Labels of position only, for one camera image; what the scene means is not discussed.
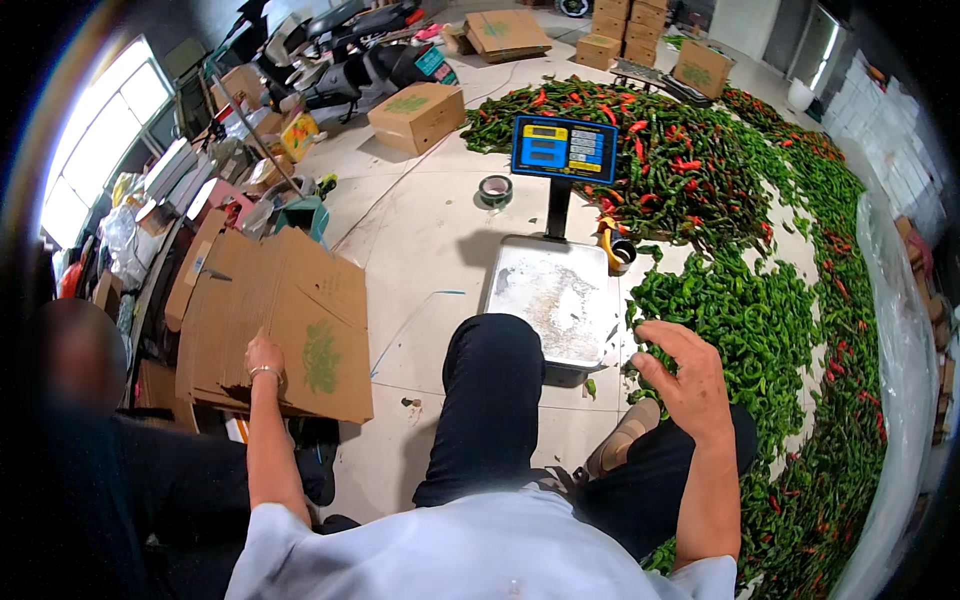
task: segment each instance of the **scale pole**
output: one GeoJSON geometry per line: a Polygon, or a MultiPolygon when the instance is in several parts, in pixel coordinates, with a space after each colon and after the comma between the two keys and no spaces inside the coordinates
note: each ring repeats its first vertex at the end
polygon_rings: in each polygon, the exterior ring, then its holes
{"type": "Polygon", "coordinates": [[[573,181],[550,178],[550,204],[546,213],[546,237],[566,239],[566,212],[570,207],[570,191],[573,181]]]}

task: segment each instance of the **window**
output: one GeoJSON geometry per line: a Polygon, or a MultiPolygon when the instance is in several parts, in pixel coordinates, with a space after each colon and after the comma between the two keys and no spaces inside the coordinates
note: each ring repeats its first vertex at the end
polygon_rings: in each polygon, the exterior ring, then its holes
{"type": "Polygon", "coordinates": [[[117,165],[134,142],[149,138],[145,130],[171,96],[143,36],[84,91],[54,152],[40,215],[61,247],[77,243],[117,165]]]}

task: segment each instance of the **black pants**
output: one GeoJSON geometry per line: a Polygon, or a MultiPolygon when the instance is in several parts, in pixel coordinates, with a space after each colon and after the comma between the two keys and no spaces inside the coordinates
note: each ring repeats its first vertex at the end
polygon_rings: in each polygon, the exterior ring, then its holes
{"type": "MultiPolygon", "coordinates": [[[[460,325],[444,362],[446,401],[430,466],[414,493],[418,507],[516,490],[534,479],[544,370],[540,337],[523,320],[490,314],[460,325]]],[[[756,425],[740,406],[731,406],[731,416],[743,475],[756,456],[756,425]]],[[[660,423],[630,446],[625,465],[574,494],[577,517],[639,561],[677,533],[693,448],[672,420],[660,423]]]]}
{"type": "MultiPolygon", "coordinates": [[[[104,587],[119,597],[224,597],[250,521],[245,444],[118,417],[56,411],[45,421],[66,510],[104,587]]],[[[298,452],[297,464],[304,492],[319,498],[316,454],[298,452]]]]}

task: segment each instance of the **scooter seat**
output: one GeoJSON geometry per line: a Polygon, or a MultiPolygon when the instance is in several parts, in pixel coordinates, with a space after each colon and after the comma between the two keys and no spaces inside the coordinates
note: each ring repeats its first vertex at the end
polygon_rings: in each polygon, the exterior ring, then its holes
{"type": "Polygon", "coordinates": [[[310,24],[306,29],[306,36],[309,39],[316,39],[340,27],[366,9],[367,5],[364,3],[364,0],[347,0],[347,2],[340,6],[330,9],[316,18],[310,19],[310,24]]]}

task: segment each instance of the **pile of chili peppers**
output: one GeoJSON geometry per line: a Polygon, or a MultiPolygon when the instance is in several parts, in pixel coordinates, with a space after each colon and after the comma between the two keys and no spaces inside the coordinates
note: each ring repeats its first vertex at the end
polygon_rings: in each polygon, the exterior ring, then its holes
{"type": "Polygon", "coordinates": [[[766,254],[771,243],[766,222],[770,196],[732,134],[728,115],[626,86],[575,76],[562,82],[544,78],[541,87],[514,90],[468,110],[470,128],[461,136],[473,151],[509,153],[520,114],[620,129],[615,184],[578,185],[577,190],[635,241],[693,242],[710,253],[734,244],[766,254]]]}
{"type": "MultiPolygon", "coordinates": [[[[628,325],[639,309],[644,318],[685,324],[717,346],[731,401],[746,406],[757,423],[758,458],[741,483],[738,587],[756,582],[754,597],[824,598],[859,541],[887,438],[873,295],[854,243],[863,186],[825,135],[784,122],[772,107],[735,88],[728,87],[721,101],[743,122],[723,110],[681,106],[629,87],[547,80],[542,88],[469,110],[471,128],[463,137],[474,151],[509,153],[517,114],[620,129],[616,185],[580,191],[636,240],[692,241],[712,255],[712,263],[691,255],[681,276],[650,272],[628,300],[628,325]],[[747,246],[765,255],[767,246],[777,245],[761,179],[778,188],[781,204],[802,206],[814,217],[793,219],[814,244],[820,281],[812,288],[792,265],[779,263],[761,275],[759,263],[751,273],[740,258],[747,246]],[[814,297],[821,315],[816,324],[810,316],[814,297]],[[825,344],[827,355],[820,391],[810,392],[813,433],[799,452],[784,456],[784,438],[803,423],[798,369],[810,366],[815,344],[825,344]],[[770,481],[778,457],[786,467],[770,481]]],[[[659,348],[649,351],[675,368],[659,348]]],[[[656,393],[641,387],[630,400],[643,396],[656,393]]],[[[645,566],[669,568],[674,554],[670,541],[645,566]]]]}

